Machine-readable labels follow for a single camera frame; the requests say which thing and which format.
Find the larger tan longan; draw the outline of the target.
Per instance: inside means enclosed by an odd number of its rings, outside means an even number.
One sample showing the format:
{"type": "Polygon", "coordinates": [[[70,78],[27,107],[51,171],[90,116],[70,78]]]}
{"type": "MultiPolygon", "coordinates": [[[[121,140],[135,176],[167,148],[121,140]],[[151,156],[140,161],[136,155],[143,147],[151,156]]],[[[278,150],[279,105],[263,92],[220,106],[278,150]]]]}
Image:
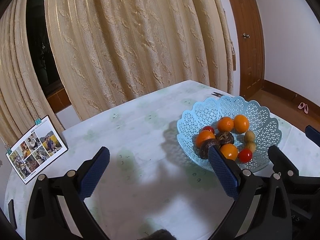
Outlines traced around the larger tan longan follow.
{"type": "Polygon", "coordinates": [[[252,153],[254,153],[256,151],[256,144],[255,144],[255,142],[251,142],[251,141],[247,142],[245,144],[245,148],[249,149],[252,153]]]}

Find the red cherry tomato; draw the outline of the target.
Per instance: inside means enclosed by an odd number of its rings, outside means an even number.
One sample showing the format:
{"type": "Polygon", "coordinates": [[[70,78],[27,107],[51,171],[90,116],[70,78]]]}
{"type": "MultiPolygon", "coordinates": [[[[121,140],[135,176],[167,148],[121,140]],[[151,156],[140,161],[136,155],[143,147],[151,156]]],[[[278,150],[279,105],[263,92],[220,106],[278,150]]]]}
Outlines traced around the red cherry tomato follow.
{"type": "Polygon", "coordinates": [[[204,126],[203,131],[210,131],[215,134],[215,129],[212,126],[204,126]]]}
{"type": "Polygon", "coordinates": [[[242,151],[238,154],[238,160],[241,163],[248,163],[252,160],[253,153],[250,149],[244,148],[242,151]]]}

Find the small tan longan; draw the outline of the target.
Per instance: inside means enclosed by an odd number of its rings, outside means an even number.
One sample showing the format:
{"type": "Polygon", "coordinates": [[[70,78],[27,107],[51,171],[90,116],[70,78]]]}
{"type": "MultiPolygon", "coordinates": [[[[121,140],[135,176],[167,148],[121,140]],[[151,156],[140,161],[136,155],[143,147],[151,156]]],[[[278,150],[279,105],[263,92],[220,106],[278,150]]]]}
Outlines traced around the small tan longan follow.
{"type": "Polygon", "coordinates": [[[254,142],[255,140],[255,134],[253,131],[248,130],[244,135],[244,141],[245,142],[254,142]]]}

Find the large mandarin with stem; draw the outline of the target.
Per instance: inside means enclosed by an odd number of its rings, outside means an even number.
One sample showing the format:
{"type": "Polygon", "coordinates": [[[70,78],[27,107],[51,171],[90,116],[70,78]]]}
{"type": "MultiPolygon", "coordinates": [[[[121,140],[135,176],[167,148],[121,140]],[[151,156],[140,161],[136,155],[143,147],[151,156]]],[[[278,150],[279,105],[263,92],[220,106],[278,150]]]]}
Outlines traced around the large mandarin with stem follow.
{"type": "Polygon", "coordinates": [[[226,159],[236,161],[238,157],[238,149],[233,144],[224,144],[220,147],[220,152],[224,155],[226,159]]]}

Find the smooth orange mandarin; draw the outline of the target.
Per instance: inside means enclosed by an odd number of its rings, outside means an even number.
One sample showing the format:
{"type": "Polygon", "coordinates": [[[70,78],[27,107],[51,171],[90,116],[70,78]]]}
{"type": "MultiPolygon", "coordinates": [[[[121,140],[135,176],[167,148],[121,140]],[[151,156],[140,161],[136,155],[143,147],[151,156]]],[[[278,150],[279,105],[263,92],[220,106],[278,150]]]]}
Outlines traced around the smooth orange mandarin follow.
{"type": "Polygon", "coordinates": [[[249,129],[249,120],[247,119],[246,116],[242,114],[238,114],[234,117],[233,119],[234,122],[234,129],[242,134],[248,131],[249,129]]]}

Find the dark brown round fruit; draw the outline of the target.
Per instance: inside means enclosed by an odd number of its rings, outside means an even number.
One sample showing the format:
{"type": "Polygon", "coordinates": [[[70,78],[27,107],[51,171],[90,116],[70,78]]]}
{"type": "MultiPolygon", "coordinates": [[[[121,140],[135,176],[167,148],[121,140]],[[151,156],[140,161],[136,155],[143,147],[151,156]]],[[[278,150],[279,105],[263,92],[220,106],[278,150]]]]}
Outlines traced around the dark brown round fruit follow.
{"type": "Polygon", "coordinates": [[[231,132],[219,132],[215,135],[220,147],[225,144],[234,144],[234,137],[231,132]]]}

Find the dark brown oblong fruit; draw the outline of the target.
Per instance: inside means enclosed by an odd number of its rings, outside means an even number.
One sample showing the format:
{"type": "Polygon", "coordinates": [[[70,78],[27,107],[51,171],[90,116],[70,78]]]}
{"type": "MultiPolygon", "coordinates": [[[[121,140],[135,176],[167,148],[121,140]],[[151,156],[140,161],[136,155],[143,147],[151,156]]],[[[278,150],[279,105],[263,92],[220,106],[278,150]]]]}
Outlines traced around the dark brown oblong fruit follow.
{"type": "Polygon", "coordinates": [[[217,139],[207,139],[203,142],[199,150],[199,156],[201,159],[208,159],[208,151],[212,146],[220,147],[220,142],[217,139]]]}

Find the pink slippers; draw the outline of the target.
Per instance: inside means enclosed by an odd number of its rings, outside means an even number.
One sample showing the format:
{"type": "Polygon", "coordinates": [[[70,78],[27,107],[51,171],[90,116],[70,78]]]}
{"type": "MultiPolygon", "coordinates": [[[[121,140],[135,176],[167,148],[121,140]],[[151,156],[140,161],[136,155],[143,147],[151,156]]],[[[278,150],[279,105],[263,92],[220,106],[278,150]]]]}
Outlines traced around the pink slippers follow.
{"type": "Polygon", "coordinates": [[[299,110],[303,110],[305,114],[308,114],[308,113],[309,113],[309,106],[308,106],[307,103],[301,102],[301,103],[298,105],[298,109],[299,109],[299,110]]]}

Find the light blue lattice basket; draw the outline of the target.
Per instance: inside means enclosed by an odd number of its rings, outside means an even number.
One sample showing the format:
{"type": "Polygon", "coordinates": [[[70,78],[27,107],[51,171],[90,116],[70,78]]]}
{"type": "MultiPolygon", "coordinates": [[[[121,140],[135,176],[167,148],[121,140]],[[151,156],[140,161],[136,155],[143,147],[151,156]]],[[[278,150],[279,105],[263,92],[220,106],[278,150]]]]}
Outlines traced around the light blue lattice basket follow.
{"type": "Polygon", "coordinates": [[[242,114],[249,121],[249,130],[255,135],[256,150],[248,163],[236,161],[241,169],[258,172],[269,163],[268,148],[278,146],[282,132],[279,122],[271,116],[267,107],[259,105],[257,101],[246,101],[240,96],[222,96],[219,99],[207,98],[203,102],[196,102],[191,110],[182,113],[177,121],[177,141],[183,152],[190,160],[201,168],[213,171],[208,160],[199,157],[199,149],[195,145],[196,136],[204,126],[211,125],[217,128],[217,122],[228,116],[234,118],[242,114]]]}

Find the black smartphone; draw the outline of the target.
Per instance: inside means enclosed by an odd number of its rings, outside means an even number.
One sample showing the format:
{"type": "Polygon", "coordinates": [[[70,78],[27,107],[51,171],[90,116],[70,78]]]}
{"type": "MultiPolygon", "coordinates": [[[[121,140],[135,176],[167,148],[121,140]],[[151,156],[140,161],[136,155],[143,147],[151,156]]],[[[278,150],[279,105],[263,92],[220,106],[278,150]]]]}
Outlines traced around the black smartphone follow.
{"type": "Polygon", "coordinates": [[[17,223],[16,223],[16,218],[15,218],[15,210],[14,210],[14,200],[11,199],[8,203],[8,211],[9,211],[9,220],[10,224],[14,228],[14,230],[17,229],[17,223]]]}

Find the photo collage card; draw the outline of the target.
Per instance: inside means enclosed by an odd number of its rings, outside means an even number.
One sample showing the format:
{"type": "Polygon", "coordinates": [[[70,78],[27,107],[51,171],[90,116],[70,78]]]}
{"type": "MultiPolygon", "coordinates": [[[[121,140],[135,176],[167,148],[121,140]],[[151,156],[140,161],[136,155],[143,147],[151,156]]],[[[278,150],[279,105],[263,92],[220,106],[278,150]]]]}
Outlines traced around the photo collage card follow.
{"type": "Polygon", "coordinates": [[[6,157],[24,184],[68,151],[49,116],[29,129],[6,153],[6,157]]]}

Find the teal binder clip left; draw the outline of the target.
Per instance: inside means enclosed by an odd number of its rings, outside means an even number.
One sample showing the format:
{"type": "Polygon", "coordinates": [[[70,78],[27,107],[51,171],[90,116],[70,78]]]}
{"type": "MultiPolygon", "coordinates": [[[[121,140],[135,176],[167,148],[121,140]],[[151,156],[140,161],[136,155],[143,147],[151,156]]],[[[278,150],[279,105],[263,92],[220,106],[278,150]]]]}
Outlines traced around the teal binder clip left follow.
{"type": "Polygon", "coordinates": [[[11,150],[10,146],[9,145],[5,145],[5,148],[7,149],[7,154],[11,155],[12,154],[12,150],[11,150]]]}

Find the teal binder clip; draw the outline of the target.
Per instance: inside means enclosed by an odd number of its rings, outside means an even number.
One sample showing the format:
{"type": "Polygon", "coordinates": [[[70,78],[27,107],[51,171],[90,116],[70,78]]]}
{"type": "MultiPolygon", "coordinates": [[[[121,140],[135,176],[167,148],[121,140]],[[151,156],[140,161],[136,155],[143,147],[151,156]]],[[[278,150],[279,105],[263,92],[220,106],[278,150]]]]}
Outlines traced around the teal binder clip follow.
{"type": "Polygon", "coordinates": [[[5,145],[5,148],[7,149],[7,154],[11,155],[12,154],[12,150],[11,150],[10,146],[9,145],[5,145]]]}
{"type": "Polygon", "coordinates": [[[42,122],[42,120],[40,118],[35,120],[35,125],[39,125],[42,122]]]}

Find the teal binder clip right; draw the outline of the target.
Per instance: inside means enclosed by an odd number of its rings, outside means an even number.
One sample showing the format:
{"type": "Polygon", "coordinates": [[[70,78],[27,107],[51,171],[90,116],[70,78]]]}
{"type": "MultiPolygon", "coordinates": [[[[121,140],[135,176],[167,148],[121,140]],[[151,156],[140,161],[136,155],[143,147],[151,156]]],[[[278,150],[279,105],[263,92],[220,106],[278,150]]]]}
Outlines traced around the teal binder clip right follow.
{"type": "Polygon", "coordinates": [[[39,125],[42,122],[42,120],[40,118],[35,120],[35,125],[39,125]]]}

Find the small black clip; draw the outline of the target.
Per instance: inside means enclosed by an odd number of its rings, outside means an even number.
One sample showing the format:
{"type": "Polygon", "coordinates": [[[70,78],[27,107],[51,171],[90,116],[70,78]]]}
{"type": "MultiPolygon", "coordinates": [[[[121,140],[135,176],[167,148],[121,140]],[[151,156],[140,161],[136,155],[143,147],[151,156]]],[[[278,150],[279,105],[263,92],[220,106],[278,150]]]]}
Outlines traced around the small black clip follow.
{"type": "Polygon", "coordinates": [[[218,92],[213,92],[212,95],[213,95],[213,96],[217,96],[217,97],[219,97],[219,98],[223,96],[223,94],[218,93],[218,92]]]}

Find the curtain tieback tassel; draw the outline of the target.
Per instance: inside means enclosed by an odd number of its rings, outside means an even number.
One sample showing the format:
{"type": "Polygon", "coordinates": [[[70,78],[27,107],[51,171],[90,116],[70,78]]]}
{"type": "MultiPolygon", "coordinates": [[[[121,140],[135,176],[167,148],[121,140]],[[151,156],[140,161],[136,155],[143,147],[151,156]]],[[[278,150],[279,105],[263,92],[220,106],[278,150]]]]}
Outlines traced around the curtain tieback tassel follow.
{"type": "Polygon", "coordinates": [[[232,52],[232,63],[233,63],[233,71],[236,71],[236,53],[233,45],[233,41],[230,41],[231,43],[231,52],[232,52]]]}

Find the beige curtain left panel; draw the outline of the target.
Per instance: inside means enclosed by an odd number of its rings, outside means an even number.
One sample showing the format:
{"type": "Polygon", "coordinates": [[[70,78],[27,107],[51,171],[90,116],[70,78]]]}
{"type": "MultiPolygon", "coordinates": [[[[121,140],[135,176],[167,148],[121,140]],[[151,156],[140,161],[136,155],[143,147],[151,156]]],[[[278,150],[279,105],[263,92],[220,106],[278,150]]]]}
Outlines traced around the beige curtain left panel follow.
{"type": "Polygon", "coordinates": [[[58,132],[64,127],[37,79],[27,39],[27,0],[12,0],[1,17],[1,140],[13,146],[35,120],[49,116],[58,132]]]}

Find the beige curtain panel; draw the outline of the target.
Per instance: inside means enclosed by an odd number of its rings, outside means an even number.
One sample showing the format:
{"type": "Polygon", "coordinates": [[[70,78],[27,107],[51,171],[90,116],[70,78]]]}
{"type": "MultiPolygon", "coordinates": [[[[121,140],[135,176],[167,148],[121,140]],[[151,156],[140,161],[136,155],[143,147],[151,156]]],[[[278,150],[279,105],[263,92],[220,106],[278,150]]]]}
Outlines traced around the beige curtain panel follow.
{"type": "Polygon", "coordinates": [[[221,0],[44,0],[50,47],[81,120],[185,80],[233,91],[221,0]]]}
{"type": "Polygon", "coordinates": [[[27,39],[27,0],[12,0],[1,17],[1,140],[13,146],[35,120],[49,116],[58,132],[64,127],[37,79],[27,39]]]}

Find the brown wooden door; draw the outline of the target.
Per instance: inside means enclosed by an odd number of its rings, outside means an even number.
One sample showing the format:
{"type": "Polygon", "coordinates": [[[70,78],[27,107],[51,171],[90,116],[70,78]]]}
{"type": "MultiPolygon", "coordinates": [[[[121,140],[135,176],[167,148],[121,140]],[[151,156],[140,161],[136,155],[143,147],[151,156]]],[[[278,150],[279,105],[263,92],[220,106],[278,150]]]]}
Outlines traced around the brown wooden door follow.
{"type": "Polygon", "coordinates": [[[249,99],[264,83],[263,27],[256,0],[229,0],[236,25],[240,56],[240,95],[249,99]]]}

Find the beige curtain right panel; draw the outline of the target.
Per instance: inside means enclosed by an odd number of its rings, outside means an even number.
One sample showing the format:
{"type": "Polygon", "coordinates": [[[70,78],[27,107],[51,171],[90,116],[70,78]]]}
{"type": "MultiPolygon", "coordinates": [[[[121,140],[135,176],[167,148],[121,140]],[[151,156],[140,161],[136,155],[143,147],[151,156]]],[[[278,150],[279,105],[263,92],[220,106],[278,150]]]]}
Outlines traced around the beige curtain right panel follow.
{"type": "Polygon", "coordinates": [[[50,47],[81,120],[185,80],[233,91],[221,0],[44,0],[50,47]]]}

